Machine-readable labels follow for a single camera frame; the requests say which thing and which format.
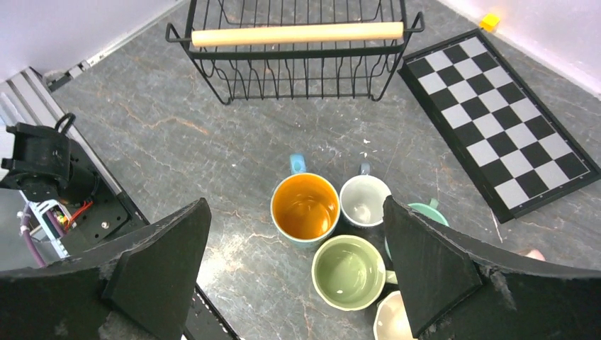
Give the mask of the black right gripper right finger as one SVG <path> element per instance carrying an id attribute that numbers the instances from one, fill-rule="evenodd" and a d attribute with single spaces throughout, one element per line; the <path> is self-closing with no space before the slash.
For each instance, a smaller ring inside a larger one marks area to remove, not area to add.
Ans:
<path id="1" fill-rule="evenodd" d="M 383 225 L 418 339 L 599 339 L 600 272 L 531 259 L 387 197 Z"/>

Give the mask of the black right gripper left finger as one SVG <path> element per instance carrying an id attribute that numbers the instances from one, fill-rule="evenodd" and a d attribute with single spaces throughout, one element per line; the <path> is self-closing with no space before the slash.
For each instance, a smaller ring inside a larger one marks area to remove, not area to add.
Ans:
<path id="1" fill-rule="evenodd" d="M 2 272 L 1 338 L 178 339 L 210 222 L 199 198 L 79 255 Z"/>

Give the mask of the glossy black mug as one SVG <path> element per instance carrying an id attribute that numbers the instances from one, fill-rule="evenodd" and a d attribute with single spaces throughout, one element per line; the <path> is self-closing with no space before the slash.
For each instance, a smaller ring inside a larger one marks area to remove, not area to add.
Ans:
<path id="1" fill-rule="evenodd" d="M 375 340 L 414 339 L 399 290 L 389 293 L 377 304 L 373 336 Z"/>

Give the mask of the small green teacup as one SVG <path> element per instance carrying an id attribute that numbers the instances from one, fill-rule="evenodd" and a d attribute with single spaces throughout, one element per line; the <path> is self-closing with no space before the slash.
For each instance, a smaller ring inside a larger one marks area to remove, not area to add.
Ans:
<path id="1" fill-rule="evenodd" d="M 443 214 L 441 214 L 438 211 L 438 209 L 437 209 L 438 208 L 438 204 L 439 204 L 439 201 L 436 200 L 436 199 L 434 199 L 434 198 L 432 198 L 428 204 L 426 204 L 426 203 L 408 203 L 407 206 L 414 213 L 419 213 L 423 217 L 427 217 L 428 219 L 430 219 L 430 220 L 432 220 L 434 222 L 437 222 L 439 224 L 442 224 L 442 225 L 448 227 L 449 226 L 449 222 L 445 218 L 445 216 L 443 216 Z M 385 252 L 386 252 L 386 255 L 387 255 L 388 259 L 390 261 L 393 261 L 393 258 L 392 258 L 392 255 L 391 255 L 390 243 L 388 241 L 387 232 L 386 232 L 386 228 L 387 228 L 386 217 L 383 217 L 383 225 L 384 225 L 384 248 L 385 248 Z"/>

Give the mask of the pink iridescent mug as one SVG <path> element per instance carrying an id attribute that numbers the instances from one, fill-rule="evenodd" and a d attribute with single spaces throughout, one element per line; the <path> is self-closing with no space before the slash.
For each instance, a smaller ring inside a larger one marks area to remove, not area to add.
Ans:
<path id="1" fill-rule="evenodd" d="M 538 261 L 546 261 L 545 256 L 538 249 L 525 249 L 517 252 L 517 254 L 527 258 L 536 259 Z"/>

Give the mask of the light green mug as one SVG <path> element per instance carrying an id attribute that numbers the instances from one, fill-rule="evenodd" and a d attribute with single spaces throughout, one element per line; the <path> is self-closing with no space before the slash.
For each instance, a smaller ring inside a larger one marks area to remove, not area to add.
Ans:
<path id="1" fill-rule="evenodd" d="M 398 284 L 394 271 L 386 269 L 378 249 L 368 240 L 343 234 L 323 243 L 316 251 L 311 276 L 318 295 L 342 311 L 367 308 L 386 284 Z"/>

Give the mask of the grey blue mug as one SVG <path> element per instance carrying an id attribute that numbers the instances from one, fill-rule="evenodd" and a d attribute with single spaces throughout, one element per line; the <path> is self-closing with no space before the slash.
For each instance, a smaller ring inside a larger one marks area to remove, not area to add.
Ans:
<path id="1" fill-rule="evenodd" d="M 344 183 L 339 193 L 344 218 L 358 228 L 371 228 L 383 223 L 383 204 L 391 195 L 390 188 L 371 175 L 371 164 L 363 161 L 359 174 Z"/>

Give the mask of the blue bottomed mug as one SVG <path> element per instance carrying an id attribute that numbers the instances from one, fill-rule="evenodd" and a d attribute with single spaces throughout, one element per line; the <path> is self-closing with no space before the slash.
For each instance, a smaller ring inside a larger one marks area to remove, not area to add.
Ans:
<path id="1" fill-rule="evenodd" d="M 317 249 L 339 222 L 339 194 L 326 178 L 307 170 L 302 154 L 291 154 L 289 166 L 290 176 L 271 196 L 271 218 L 279 234 L 292 245 Z"/>

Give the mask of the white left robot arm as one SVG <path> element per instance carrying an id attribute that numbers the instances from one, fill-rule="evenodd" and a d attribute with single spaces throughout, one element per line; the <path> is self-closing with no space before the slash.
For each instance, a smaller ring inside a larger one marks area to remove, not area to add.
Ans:
<path id="1" fill-rule="evenodd" d="M 67 132 L 75 120 L 75 114 L 67 113 L 53 127 L 6 126 L 1 133 L 1 187 L 21 191 L 35 203 L 76 205 L 92 200 L 99 177 L 72 154 L 77 142 Z"/>

